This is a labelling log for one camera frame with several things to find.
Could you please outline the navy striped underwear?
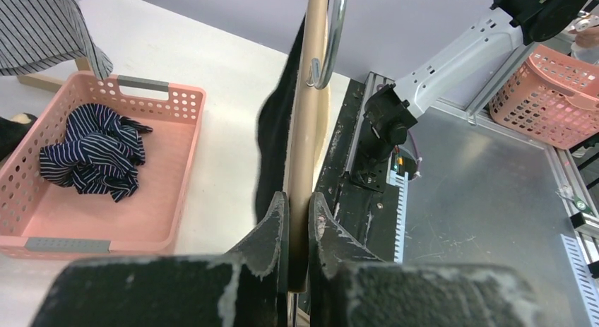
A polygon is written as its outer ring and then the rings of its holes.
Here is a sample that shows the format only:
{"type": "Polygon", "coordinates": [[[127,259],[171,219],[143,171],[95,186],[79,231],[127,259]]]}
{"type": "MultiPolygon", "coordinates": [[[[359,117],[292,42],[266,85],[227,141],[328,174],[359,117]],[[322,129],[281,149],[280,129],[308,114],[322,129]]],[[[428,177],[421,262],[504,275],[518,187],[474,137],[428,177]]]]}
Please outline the navy striped underwear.
{"type": "Polygon", "coordinates": [[[139,188],[146,163],[142,135],[153,132],[97,103],[77,107],[66,118],[64,141],[40,149],[41,176],[78,194],[109,194],[116,203],[139,188]]]}

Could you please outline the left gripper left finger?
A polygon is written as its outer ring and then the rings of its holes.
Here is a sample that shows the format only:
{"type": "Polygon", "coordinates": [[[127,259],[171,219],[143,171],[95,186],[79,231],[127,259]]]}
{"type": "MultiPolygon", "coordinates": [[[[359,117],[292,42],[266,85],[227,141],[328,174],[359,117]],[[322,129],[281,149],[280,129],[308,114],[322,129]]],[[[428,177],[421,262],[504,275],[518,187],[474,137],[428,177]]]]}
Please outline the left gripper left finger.
{"type": "Polygon", "coordinates": [[[289,204],[221,255],[122,256],[71,262],[34,326],[286,326],[289,204]]]}

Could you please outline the black underwear cream waistband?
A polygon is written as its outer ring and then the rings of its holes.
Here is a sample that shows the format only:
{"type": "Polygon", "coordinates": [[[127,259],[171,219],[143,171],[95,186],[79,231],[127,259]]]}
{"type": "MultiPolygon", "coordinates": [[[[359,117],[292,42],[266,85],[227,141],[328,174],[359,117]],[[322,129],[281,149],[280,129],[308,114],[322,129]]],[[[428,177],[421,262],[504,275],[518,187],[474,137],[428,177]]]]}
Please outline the black underwear cream waistband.
{"type": "Polygon", "coordinates": [[[283,190],[287,140],[297,85],[302,42],[302,21],[277,86],[264,102],[257,120],[257,144],[260,152],[259,178],[255,190],[254,213],[261,222],[275,192],[283,190]]]}

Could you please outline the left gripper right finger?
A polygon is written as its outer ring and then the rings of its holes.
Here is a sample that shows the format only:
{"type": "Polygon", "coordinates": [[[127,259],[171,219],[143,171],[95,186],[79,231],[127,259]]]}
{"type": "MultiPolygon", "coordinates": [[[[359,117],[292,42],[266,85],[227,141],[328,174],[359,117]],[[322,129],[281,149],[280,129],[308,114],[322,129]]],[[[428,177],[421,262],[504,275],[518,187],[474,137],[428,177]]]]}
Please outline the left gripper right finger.
{"type": "Polygon", "coordinates": [[[541,326],[532,287],[512,268],[382,261],[334,219],[324,195],[309,204],[313,326],[541,326]]]}

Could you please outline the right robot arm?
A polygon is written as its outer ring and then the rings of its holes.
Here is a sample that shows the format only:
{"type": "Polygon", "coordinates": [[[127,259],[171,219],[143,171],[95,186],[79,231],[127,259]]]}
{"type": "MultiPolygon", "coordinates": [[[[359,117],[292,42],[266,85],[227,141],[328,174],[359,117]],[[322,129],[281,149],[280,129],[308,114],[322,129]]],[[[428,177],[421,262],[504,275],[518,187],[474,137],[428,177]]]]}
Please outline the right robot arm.
{"type": "Polygon", "coordinates": [[[490,9],[420,68],[365,95],[352,145],[353,184],[382,192],[389,158],[432,103],[481,66],[519,47],[551,39],[588,0],[493,0],[490,9]]]}

